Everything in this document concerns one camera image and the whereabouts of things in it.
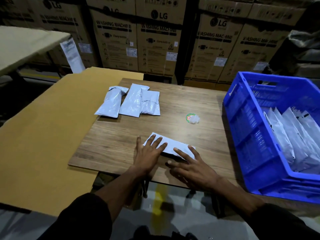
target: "black shirt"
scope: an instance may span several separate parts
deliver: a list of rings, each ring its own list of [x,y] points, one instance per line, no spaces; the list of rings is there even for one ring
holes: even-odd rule
[[[260,240],[320,239],[320,234],[306,226],[300,218],[273,204],[263,205],[246,222]],[[111,232],[108,205],[99,196],[86,193],[64,209],[38,239],[109,239]],[[150,235],[149,239],[170,238]]]

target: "round sticker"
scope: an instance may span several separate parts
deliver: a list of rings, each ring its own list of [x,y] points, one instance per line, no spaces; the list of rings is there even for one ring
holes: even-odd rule
[[[188,121],[188,123],[190,123],[190,118],[192,117],[192,116],[195,116],[196,114],[195,113],[189,113],[189,114],[187,114],[186,115],[186,121]]]

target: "blue plastic crate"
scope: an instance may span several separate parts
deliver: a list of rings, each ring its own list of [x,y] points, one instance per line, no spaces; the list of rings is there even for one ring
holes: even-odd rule
[[[294,172],[263,111],[308,111],[320,125],[320,90],[308,79],[238,72],[223,100],[249,192],[320,204],[320,175]]]

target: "small white sticker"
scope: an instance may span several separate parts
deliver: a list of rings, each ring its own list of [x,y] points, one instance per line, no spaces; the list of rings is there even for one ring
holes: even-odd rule
[[[256,66],[254,67],[254,71],[263,71],[266,66],[268,65],[269,63],[267,62],[257,62]]]
[[[216,61],[214,62],[214,66],[224,67],[224,65],[226,64],[227,60],[228,60],[227,58],[217,57]]]
[[[60,46],[66,55],[66,59],[73,73],[81,73],[85,70],[82,59],[79,55],[77,46],[73,38],[60,43]]]
[[[80,51],[82,53],[90,53],[92,54],[92,48],[90,44],[83,44],[83,43],[78,43]]]
[[[170,61],[177,61],[177,56],[178,56],[178,53],[167,52],[167,56],[165,59]]]
[[[130,57],[138,57],[138,55],[137,55],[137,49],[135,49],[135,48],[128,48],[128,47],[127,47],[127,56],[130,56]]]

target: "person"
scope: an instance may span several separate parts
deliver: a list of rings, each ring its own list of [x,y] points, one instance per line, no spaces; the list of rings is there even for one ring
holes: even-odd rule
[[[167,146],[167,143],[160,145],[162,137],[155,141],[154,138],[155,135],[151,136],[143,146],[141,138],[138,137],[133,165],[95,193],[86,193],[76,198],[38,239],[109,239],[112,223],[119,215],[131,190],[151,172],[157,164],[160,153]],[[175,148],[174,151],[188,163],[169,162],[170,172],[201,187],[202,190],[224,197],[251,226],[260,240],[320,239],[320,234],[306,226],[301,219],[234,186],[208,166],[193,147],[188,146],[188,148],[194,154],[195,160]],[[174,236],[177,235],[168,237],[146,234],[143,238],[171,239],[175,238]]]

